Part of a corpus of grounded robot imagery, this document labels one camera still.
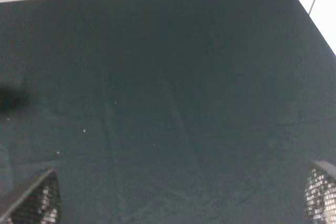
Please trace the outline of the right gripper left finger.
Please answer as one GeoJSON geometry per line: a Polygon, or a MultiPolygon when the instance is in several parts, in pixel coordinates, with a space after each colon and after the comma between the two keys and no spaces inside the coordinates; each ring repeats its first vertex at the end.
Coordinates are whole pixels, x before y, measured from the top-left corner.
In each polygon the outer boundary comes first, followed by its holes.
{"type": "Polygon", "coordinates": [[[57,173],[42,169],[1,197],[1,223],[60,223],[57,173]]]}

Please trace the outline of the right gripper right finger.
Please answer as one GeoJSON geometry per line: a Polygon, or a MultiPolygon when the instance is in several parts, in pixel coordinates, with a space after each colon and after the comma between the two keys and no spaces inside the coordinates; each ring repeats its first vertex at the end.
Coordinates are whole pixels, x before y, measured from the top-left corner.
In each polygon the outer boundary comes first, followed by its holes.
{"type": "Polygon", "coordinates": [[[304,191],[310,223],[335,224],[335,166],[314,161],[304,191]]]}

